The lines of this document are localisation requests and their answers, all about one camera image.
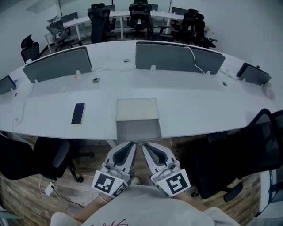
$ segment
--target black phone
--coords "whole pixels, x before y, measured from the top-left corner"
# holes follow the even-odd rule
[[[72,118],[72,124],[81,124],[81,120],[84,113],[84,106],[85,103],[76,104]]]

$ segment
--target power strip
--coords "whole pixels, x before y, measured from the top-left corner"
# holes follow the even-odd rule
[[[45,194],[46,194],[47,196],[50,196],[50,194],[51,194],[52,191],[53,191],[53,188],[52,188],[51,186],[53,186],[53,188],[55,188],[55,185],[50,182],[49,185],[47,186],[47,188],[45,189]]]

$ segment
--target white t-shirt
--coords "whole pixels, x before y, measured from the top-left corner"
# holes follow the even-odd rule
[[[79,226],[73,218],[56,213],[51,226]],[[94,213],[82,226],[239,226],[218,208],[200,212],[188,203],[166,198],[157,188],[131,185]]]

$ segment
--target table leg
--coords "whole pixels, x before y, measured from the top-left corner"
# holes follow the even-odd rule
[[[114,143],[114,140],[111,140],[111,139],[107,139],[106,142],[112,147],[116,147],[117,145]]]
[[[86,38],[86,37],[87,37],[87,31],[85,30],[85,25],[84,25],[84,23],[83,23],[82,25],[83,25],[83,29],[84,29],[84,37]]]
[[[124,30],[123,17],[120,17],[120,27],[121,27],[121,39],[123,39],[124,38],[124,34],[123,34],[123,30]]]
[[[166,26],[169,26],[169,25],[170,25],[170,19],[167,20]],[[169,32],[169,28],[166,28],[165,34],[168,34],[168,32]]]
[[[44,35],[44,37],[46,38],[47,46],[48,46],[49,52],[50,52],[50,53],[52,53],[52,50],[51,50],[51,47],[50,47],[50,44],[49,44],[48,38],[47,38],[47,36],[45,36],[45,35]]]
[[[80,30],[79,30],[78,25],[76,25],[76,33],[78,34],[79,40],[81,40],[81,38],[80,38]]]

